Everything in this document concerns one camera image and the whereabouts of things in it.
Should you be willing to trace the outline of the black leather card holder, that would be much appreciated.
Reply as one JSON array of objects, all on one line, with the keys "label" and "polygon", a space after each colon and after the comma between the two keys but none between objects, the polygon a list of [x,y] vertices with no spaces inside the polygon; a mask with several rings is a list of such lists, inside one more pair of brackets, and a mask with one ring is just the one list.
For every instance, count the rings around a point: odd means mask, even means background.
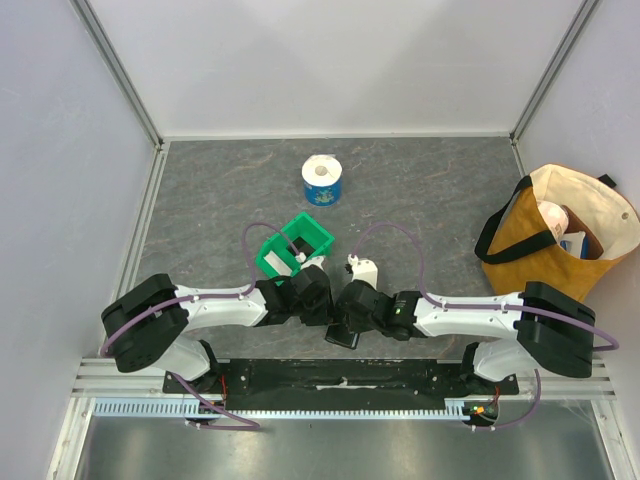
[{"label": "black leather card holder", "polygon": [[329,325],[324,337],[327,342],[350,350],[357,348],[359,338],[359,333],[351,332],[344,324]]}]

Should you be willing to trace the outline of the green plastic bin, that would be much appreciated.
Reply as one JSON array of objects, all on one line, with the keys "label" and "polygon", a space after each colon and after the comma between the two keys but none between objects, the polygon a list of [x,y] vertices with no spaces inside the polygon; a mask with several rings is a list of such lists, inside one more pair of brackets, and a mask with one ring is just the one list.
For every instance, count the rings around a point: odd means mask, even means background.
[{"label": "green plastic bin", "polygon": [[293,276],[314,257],[328,256],[335,237],[310,214],[302,212],[261,246],[256,266],[269,278]]}]

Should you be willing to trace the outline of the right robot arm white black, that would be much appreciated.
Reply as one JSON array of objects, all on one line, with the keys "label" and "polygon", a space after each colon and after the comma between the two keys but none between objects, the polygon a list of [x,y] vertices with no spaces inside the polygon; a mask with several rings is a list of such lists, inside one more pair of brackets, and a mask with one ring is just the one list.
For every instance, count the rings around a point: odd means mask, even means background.
[{"label": "right robot arm white black", "polygon": [[542,368],[569,378],[592,373],[595,313],[542,282],[493,297],[430,297],[417,291],[388,296],[362,280],[336,301],[338,320],[352,333],[377,331],[399,341],[447,335],[489,337],[470,345],[458,381],[467,392],[522,370]]}]

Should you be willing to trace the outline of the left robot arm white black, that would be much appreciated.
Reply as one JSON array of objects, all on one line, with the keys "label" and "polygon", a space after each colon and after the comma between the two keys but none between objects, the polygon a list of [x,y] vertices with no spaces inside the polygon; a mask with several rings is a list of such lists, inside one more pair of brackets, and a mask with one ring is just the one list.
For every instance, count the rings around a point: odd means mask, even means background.
[{"label": "left robot arm white black", "polygon": [[223,370],[210,343],[190,332],[282,325],[292,317],[322,326],[332,314],[330,280],[317,264],[292,276],[228,289],[189,288],[174,284],[165,273],[154,274],[102,312],[106,341],[101,355],[114,359],[121,373],[159,368],[173,382],[183,379],[206,393],[221,385]]}]

